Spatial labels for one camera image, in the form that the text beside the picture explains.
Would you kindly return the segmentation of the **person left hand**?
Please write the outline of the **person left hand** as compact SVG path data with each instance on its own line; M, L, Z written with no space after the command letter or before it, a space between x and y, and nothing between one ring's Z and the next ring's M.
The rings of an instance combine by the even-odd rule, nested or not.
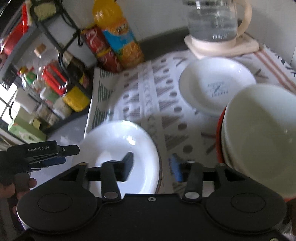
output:
M8 200L16 196L19 201L31 189L35 188L37 180L32 178L28 173L18 173L12 180L1 182L1 201Z

